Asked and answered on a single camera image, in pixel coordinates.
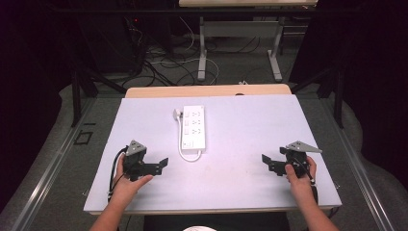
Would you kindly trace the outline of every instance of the gray carpet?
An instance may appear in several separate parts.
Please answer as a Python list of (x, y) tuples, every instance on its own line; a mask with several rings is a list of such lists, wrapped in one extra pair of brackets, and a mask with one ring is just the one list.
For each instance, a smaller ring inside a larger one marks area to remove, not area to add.
[[(226, 49), (230, 51), (237, 50), (250, 41), (251, 38), (231, 38), (217, 40), (217, 49)], [(301, 42), (299, 38), (286, 39), (285, 52), (283, 56), (278, 57), (281, 72), (284, 76), (284, 82), (287, 83), (293, 60), (297, 48)], [(218, 64), (219, 75), (217, 83), (219, 85), (238, 84), (245, 80), (249, 84), (268, 84), (275, 83), (271, 78), (271, 70), (267, 59), (265, 47), (269, 47), (270, 42), (261, 40), (260, 48), (249, 54), (213, 54), (209, 53), (208, 58)], [(184, 68), (164, 68), (155, 64), (165, 76), (173, 81), (179, 80), (186, 75), (188, 70), (195, 70), (197, 62), (187, 63)], [(207, 64), (208, 70), (216, 73), (217, 68), (212, 63)], [(113, 79), (119, 78), (117, 75), (111, 76)], [(149, 78), (134, 79), (127, 82), (126, 88), (143, 86), (150, 81)], [(212, 78), (208, 78), (202, 84), (210, 84)], [(180, 84), (191, 83), (191, 78), (183, 78)], [(66, 150), (64, 164), (58, 172), (57, 178), (53, 181), (51, 189), (47, 192), (41, 206), (34, 212), (33, 219), (28, 225), (29, 230), (87, 230), (95, 221), (95, 217), (83, 212), (83, 206), (86, 201), (86, 191), (90, 188), (93, 177), (97, 170), (100, 156), (105, 147), (106, 140), (110, 134), (111, 127), (115, 119), (115, 113), (119, 106), (120, 97), (106, 86), (97, 85), (101, 93), (96, 99), (91, 99), (92, 106), (89, 112), (84, 116), (81, 123), (76, 128), (74, 138), (77, 142), (85, 141), (86, 136), (78, 137), (81, 133), (91, 133), (88, 144), (74, 144)], [(323, 152), (323, 158), (326, 162), (333, 180), (340, 185), (339, 195), (343, 206), (333, 221), (341, 230), (380, 230), (375, 219), (372, 216), (370, 207), (362, 193), (355, 176), (350, 169), (350, 164), (345, 155), (343, 144), (339, 140), (339, 135), (333, 129), (331, 117), (326, 114), (326, 103), (332, 104), (331, 99), (317, 99), (314, 94), (316, 86), (311, 86), (303, 90), (299, 95), (299, 102), (304, 110), (306, 118), (315, 136), (319, 148)], [(18, 216), (23, 211), (24, 206), (33, 193), (42, 174), (52, 162), (55, 155), (60, 154), (60, 148), (65, 142), (65, 138), (70, 131), (72, 119), (72, 101), (71, 89), (66, 88), (61, 92), (64, 104), (60, 112), (58, 121), (51, 131), (47, 142), (38, 154), (38, 158), (33, 163), (32, 168), (20, 188), (9, 202), (6, 209), (0, 216), (1, 230), (12, 230)], [(358, 120), (355, 118), (352, 110), (346, 105), (343, 109), (344, 131), (354, 149), (359, 153), (362, 140), (362, 131)], [(390, 220), (393, 222), (395, 230), (404, 230), (408, 223), (404, 218), (408, 217), (405, 210), (407, 208), (407, 192), (401, 187), (392, 175), (379, 167), (373, 166), (364, 161), (366, 172), (370, 181), (379, 194), (379, 199), (384, 206)], [(305, 228), (305, 223), (299, 212), (288, 212), (292, 230), (301, 230)], [(124, 216), (121, 222), (120, 230), (141, 230), (142, 217)]]

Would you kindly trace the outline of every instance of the power cord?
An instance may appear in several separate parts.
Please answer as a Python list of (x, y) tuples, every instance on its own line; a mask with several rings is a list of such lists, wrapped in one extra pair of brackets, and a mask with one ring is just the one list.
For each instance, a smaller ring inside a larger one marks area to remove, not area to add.
[(196, 161), (197, 161), (198, 159), (200, 159), (200, 157), (201, 157), (201, 150), (198, 150), (198, 153), (197, 153), (197, 155), (195, 156), (194, 159), (189, 159), (189, 158), (187, 158), (187, 157), (183, 154), (183, 152), (182, 152), (182, 150), (181, 150), (181, 132), (182, 132), (181, 117), (183, 117), (183, 113), (180, 112), (180, 110), (178, 110), (178, 109), (174, 109), (173, 117), (174, 117), (174, 119), (177, 120), (178, 125), (179, 125), (179, 133), (178, 133), (178, 142), (179, 142), (179, 144), (178, 144), (178, 150), (179, 150), (179, 154), (180, 154), (181, 158), (183, 158), (183, 160), (185, 160), (185, 161), (187, 161), (187, 162), (196, 162)]

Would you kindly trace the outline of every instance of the table surface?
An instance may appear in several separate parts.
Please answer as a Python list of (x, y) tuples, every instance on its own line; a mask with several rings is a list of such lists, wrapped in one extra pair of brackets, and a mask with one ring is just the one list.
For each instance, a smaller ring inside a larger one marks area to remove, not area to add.
[(317, 0), (180, 0), (181, 7), (313, 6)]
[[(163, 174), (145, 185), (125, 213), (203, 214), (231, 212), (288, 211), (296, 209), (285, 176), (268, 171), (261, 154), (285, 161), (279, 147), (293, 141), (317, 146), (295, 95), (277, 93), (284, 85), (224, 87), (166, 87), (174, 93), (154, 97), (124, 98), (105, 146), (100, 166), (84, 211), (100, 214), (107, 205), (110, 171), (118, 150), (136, 140), (147, 147), (146, 163), (169, 158)], [(187, 97), (185, 89), (207, 92), (207, 96)], [(246, 90), (245, 95), (235, 95)], [(204, 105), (206, 150), (195, 163), (178, 154), (178, 124), (175, 108)], [(332, 208), (342, 202), (319, 153), (308, 153), (317, 162), (319, 206)]]

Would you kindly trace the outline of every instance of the power outlet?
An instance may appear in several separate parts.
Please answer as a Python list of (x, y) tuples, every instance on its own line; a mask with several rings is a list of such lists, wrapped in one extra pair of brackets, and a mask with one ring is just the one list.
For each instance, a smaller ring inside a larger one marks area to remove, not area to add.
[(204, 106), (185, 106), (183, 109), (182, 143), (183, 151), (205, 150)]

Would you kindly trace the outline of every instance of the dark background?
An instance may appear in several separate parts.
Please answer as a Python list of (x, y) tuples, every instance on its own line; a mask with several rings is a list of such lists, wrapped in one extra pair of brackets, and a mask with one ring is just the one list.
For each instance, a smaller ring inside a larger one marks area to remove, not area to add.
[[(70, 7), (67, 1), (49, 2)], [(348, 8), (358, 3), (320, 0), (318, 8)], [(396, 0), (377, 5), (370, 18), (362, 30), (362, 42), (348, 59), (344, 100), (362, 124), (363, 155), (408, 188), (404, 174), (408, 164), (408, 19)], [(94, 70), (99, 70), (103, 61), (95, 59), (94, 43), (87, 37), (89, 31), (84, 31), (84, 24), (72, 17), (50, 14), (37, 1), (2, 1), (0, 20), (3, 209), (55, 123), (61, 107), (58, 92), (70, 84), (70, 72), (75, 66), (69, 54), (81, 57), (81, 62)], [(330, 65), (354, 23), (352, 19), (312, 19), (293, 66), (291, 82), (301, 82)], [(170, 26), (174, 33), (183, 33), (176, 28)], [(126, 51), (123, 55), (132, 58)], [(118, 70), (132, 68), (125, 61), (109, 64)]]

